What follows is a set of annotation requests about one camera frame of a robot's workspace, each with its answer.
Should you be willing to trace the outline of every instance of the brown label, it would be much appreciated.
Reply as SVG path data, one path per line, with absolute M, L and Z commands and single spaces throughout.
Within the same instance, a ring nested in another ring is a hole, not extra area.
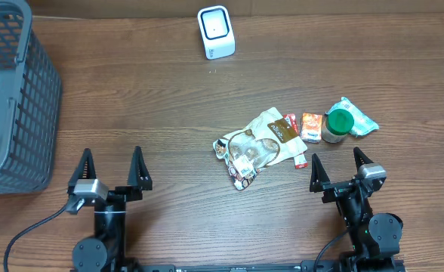
M 270 124 L 267 124 L 267 127 L 274 133 L 274 135 L 281 141 L 281 143 L 285 144 L 287 141 L 290 141 L 298 136 L 298 133 L 294 131 L 291 125 L 282 118 Z

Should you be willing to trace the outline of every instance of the orange package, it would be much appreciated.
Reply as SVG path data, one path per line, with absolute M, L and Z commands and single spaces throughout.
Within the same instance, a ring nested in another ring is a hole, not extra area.
M 321 141 L 322 115 L 303 113 L 301 118 L 301 139 L 310 143 Z

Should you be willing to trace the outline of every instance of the light blue packet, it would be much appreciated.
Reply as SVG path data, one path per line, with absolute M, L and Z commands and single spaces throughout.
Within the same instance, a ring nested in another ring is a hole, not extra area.
M 347 110 L 351 113 L 351 115 L 353 115 L 355 124 L 350 131 L 353 136 L 365 136 L 375 129 L 380 129 L 380 126 L 375 121 L 371 120 L 364 113 L 362 113 L 362 111 L 353 105 L 346 97 L 342 97 L 341 102 L 337 102 L 333 107 L 331 107 L 331 109 L 329 109 L 329 111 L 326 112 L 326 114 L 329 114 L 336 109 Z

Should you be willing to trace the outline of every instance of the blue plastic basket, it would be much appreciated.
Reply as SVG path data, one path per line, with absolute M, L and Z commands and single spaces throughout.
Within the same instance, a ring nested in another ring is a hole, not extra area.
M 25 1 L 0 1 L 0 193 L 51 180 L 62 85 Z

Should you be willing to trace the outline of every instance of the green lid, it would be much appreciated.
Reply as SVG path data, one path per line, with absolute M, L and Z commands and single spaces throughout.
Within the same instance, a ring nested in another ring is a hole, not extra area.
M 355 119 L 347 110 L 337 109 L 329 113 L 326 119 L 326 128 L 335 135 L 345 135 L 350 132 Z

